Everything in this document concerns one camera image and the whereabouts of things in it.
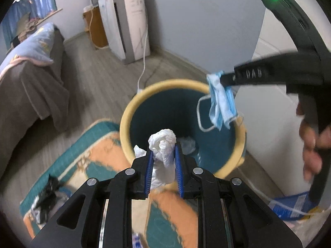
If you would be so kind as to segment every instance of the white wall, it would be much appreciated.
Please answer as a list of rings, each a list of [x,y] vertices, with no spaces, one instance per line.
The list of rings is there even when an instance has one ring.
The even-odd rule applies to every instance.
[[[252,58],[265,7],[260,0],[145,0],[151,44],[209,72]]]
[[[291,50],[297,50],[291,37],[266,10],[253,59]],[[308,191],[310,185],[302,176],[297,96],[287,96],[285,86],[247,86],[239,89],[235,102],[244,114],[247,150],[285,195]]]
[[[65,39],[83,32],[85,28],[83,8],[90,5],[90,0],[55,0],[55,2],[57,8],[63,10],[46,21],[57,25]]]

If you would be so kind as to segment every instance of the wall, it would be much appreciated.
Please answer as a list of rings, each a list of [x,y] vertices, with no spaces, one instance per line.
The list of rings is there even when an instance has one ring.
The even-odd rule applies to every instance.
[[[265,7],[260,0],[145,0],[151,44],[209,71],[252,58]]]
[[[90,5],[90,0],[55,0],[55,2],[57,8],[63,10],[47,19],[47,22],[54,22],[65,39],[83,32],[85,28],[83,8]]]

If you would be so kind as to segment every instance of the pillow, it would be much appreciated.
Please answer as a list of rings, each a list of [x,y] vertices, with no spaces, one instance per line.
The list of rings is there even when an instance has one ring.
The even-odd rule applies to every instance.
[[[21,32],[24,32],[26,24],[29,22],[30,12],[26,13],[20,20],[17,22],[16,28],[16,36],[18,36]]]
[[[0,65],[0,79],[15,65],[29,60],[36,66],[48,66],[54,61],[50,53],[54,44],[54,24],[49,22],[14,48]]]

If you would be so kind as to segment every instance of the wooden cabinet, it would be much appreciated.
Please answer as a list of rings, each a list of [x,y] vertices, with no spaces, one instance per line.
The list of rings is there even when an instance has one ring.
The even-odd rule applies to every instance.
[[[92,11],[93,11],[93,18],[90,26]],[[91,34],[92,42],[99,48],[107,46],[108,41],[105,34],[105,29],[102,24],[99,7],[98,6],[94,7],[92,10],[83,13],[83,18],[85,21],[85,31],[89,35]]]

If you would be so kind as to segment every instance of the plastic bag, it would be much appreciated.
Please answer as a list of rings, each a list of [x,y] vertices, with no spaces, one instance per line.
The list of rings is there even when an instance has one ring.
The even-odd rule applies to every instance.
[[[178,138],[178,141],[180,142],[184,155],[192,154],[195,151],[195,140],[190,136],[180,137]]]

